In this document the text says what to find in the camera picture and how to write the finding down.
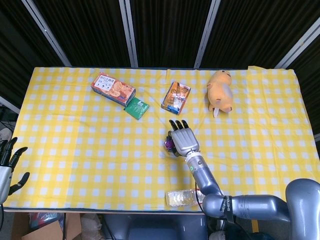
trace black curtain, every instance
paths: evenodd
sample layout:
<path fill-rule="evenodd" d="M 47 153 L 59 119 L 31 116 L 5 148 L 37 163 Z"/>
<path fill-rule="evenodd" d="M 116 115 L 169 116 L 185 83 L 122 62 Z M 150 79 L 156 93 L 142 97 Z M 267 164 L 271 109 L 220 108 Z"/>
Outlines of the black curtain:
<path fill-rule="evenodd" d="M 274 68 L 319 17 L 319 0 L 222 0 L 201 68 Z"/>
<path fill-rule="evenodd" d="M 0 1 L 0 96 L 21 107 L 34 67 L 63 66 L 20 0 Z"/>
<path fill-rule="evenodd" d="M 131 0 L 139 67 L 193 68 L 211 0 Z"/>
<path fill-rule="evenodd" d="M 294 69 L 313 134 L 320 134 L 320 36 L 288 67 Z"/>
<path fill-rule="evenodd" d="M 130 67 L 118 0 L 33 0 L 74 67 Z"/>

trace yellow plush toy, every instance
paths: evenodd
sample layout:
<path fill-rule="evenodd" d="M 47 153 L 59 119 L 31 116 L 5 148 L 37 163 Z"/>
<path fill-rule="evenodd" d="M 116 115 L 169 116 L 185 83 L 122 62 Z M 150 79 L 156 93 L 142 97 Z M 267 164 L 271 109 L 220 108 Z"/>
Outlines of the yellow plush toy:
<path fill-rule="evenodd" d="M 219 110 L 229 113 L 232 110 L 233 95 L 230 89 L 231 75 L 228 71 L 219 70 L 214 73 L 207 84 L 209 111 L 213 109 L 213 116 L 216 118 Z"/>

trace yellow checkered tablecloth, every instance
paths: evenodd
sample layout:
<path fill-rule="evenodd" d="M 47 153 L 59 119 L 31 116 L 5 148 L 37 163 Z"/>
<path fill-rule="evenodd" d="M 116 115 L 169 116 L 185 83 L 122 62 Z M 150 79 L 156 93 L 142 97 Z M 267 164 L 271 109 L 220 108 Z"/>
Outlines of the yellow checkered tablecloth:
<path fill-rule="evenodd" d="M 150 105 L 139 121 L 91 89 L 99 72 L 136 87 L 136 97 Z M 198 206 L 166 205 L 166 192 L 195 185 L 184 159 L 164 148 L 169 119 L 187 120 L 225 194 L 285 199 L 290 181 L 320 181 L 319 157 L 294 72 L 230 71 L 233 110 L 213 118 L 206 84 L 214 72 L 35 68 L 14 131 L 15 149 L 29 148 L 12 183 L 27 171 L 30 178 L 5 207 L 198 211 Z M 173 81 L 191 87 L 179 116 L 161 108 Z"/>

